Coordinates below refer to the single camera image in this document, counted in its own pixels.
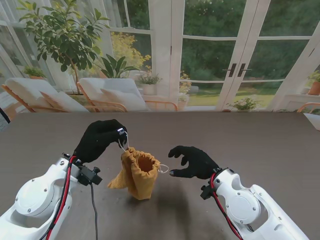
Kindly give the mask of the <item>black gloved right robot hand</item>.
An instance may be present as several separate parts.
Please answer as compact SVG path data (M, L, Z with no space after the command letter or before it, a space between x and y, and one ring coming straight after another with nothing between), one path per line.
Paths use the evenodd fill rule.
M220 168L207 153L194 146L178 145L171 149L168 153L169 158L178 158L181 155L183 155L181 159L181 165L185 166L188 164L188 166L183 169L170 170L169 174L172 177L197 177L198 179L207 180L213 175L213 173L216 173L215 170Z

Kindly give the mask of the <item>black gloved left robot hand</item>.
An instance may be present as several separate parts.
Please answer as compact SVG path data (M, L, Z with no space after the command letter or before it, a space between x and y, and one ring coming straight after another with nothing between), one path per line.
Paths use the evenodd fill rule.
M82 164L91 163L97 160L110 144L126 144L127 132L127 128L116 119L95 121L85 130L73 156Z

